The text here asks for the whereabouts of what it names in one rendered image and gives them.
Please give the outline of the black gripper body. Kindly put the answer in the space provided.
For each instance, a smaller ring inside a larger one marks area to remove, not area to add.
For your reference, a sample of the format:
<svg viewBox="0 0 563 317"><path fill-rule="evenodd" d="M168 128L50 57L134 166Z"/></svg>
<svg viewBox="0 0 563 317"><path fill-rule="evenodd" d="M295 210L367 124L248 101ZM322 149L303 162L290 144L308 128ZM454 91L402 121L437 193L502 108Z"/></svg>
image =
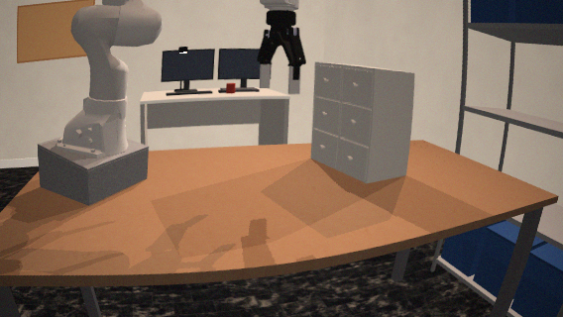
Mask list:
<svg viewBox="0 0 563 317"><path fill-rule="evenodd" d="M280 32L282 39L288 41L287 28L296 24L296 13L288 10L268 11L266 23L271 25L270 32ZM280 44L276 35L273 38L273 44Z"/></svg>

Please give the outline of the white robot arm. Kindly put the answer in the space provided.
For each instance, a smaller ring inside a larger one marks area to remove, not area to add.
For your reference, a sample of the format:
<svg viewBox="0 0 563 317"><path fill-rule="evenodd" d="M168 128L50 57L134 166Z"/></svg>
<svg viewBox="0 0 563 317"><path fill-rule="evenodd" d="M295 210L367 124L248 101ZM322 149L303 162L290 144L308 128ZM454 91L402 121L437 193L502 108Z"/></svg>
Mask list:
<svg viewBox="0 0 563 317"><path fill-rule="evenodd" d="M102 0L102 4L80 8L72 18L71 33L90 65L89 96L56 144L59 150L93 158L117 155L128 148L129 69L110 48L152 44L163 28L159 12L143 0Z"/></svg>

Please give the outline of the grey small chest of drawers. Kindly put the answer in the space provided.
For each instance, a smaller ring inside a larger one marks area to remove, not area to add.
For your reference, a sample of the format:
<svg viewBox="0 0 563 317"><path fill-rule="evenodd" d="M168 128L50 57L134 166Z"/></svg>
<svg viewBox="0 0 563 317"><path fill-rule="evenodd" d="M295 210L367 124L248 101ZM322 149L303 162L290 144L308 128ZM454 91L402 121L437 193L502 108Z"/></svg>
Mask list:
<svg viewBox="0 0 563 317"><path fill-rule="evenodd" d="M356 67L357 65L353 64L337 65L338 67L342 66L341 96L339 99L315 93L317 65L335 66L337 64L329 62L315 63L310 158L365 183L405 176L407 172L411 136L415 73L404 73L398 70L388 71L384 68L372 69L372 67L369 66ZM342 99L344 68L373 71L372 106ZM320 96L340 101L339 134L314 126L315 100L316 97ZM352 103L372 108L370 142L368 144L340 135L343 103ZM338 136L336 167L312 157L313 133L315 129L320 129ZM366 180L362 180L337 168L339 141L341 138L369 146Z"/></svg>

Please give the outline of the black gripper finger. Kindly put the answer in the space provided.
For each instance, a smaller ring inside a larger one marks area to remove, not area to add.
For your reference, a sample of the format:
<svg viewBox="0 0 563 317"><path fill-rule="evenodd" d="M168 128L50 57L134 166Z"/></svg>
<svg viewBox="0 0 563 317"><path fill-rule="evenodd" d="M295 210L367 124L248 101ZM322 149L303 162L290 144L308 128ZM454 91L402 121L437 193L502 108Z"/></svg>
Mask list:
<svg viewBox="0 0 563 317"><path fill-rule="evenodd" d="M264 30L264 37L260 47L257 61L260 62L260 88L270 88L271 60L279 47L273 44L275 32Z"/></svg>
<svg viewBox="0 0 563 317"><path fill-rule="evenodd" d="M275 32L275 35L276 38L279 40L280 45L283 47L283 50L289 62L288 94L299 94L300 93L300 67L303 64L306 64L306 60L299 36L299 28L288 27L287 35L289 41L284 41L282 39L282 35L280 32Z"/></svg>

